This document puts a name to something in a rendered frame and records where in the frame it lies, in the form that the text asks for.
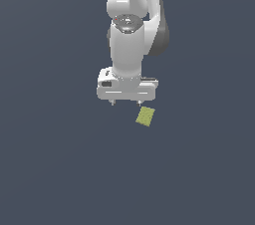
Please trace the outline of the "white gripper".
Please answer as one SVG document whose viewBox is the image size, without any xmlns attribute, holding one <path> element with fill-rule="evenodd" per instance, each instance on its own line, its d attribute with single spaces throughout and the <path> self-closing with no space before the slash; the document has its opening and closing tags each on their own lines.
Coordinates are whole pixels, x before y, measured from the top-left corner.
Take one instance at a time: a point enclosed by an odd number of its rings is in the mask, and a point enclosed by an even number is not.
<svg viewBox="0 0 255 225">
<path fill-rule="evenodd" d="M 113 72 L 112 67 L 101 69 L 98 76 L 97 96 L 100 100 L 108 100 L 114 106 L 118 100 L 142 102 L 153 101 L 158 79 L 137 75 L 123 78 Z"/>
</svg>

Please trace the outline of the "olive green block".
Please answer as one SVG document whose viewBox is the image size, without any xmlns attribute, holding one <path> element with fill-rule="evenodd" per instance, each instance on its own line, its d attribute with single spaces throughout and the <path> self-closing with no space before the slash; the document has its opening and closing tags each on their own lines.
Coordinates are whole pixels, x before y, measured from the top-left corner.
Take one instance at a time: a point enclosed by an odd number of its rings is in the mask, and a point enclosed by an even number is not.
<svg viewBox="0 0 255 225">
<path fill-rule="evenodd" d="M 141 107 L 136 118 L 136 122 L 145 126 L 150 126 L 155 109 Z"/>
</svg>

